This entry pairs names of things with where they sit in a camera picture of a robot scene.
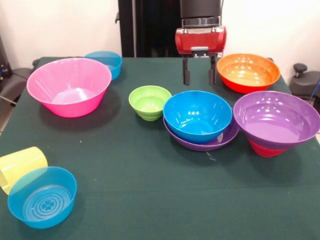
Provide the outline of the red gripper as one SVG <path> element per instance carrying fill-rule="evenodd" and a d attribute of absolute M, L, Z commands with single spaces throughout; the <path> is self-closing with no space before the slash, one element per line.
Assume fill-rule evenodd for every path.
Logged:
<path fill-rule="evenodd" d="M 190 71 L 188 68 L 187 55 L 193 52 L 207 51 L 209 54 L 222 53 L 227 40 L 227 29 L 225 26 L 209 28 L 178 28 L 175 32 L 175 43 L 177 51 L 183 56 L 183 84 L 190 85 Z M 215 85 L 217 56 L 210 56 L 210 69 L 208 72 L 209 84 Z"/>

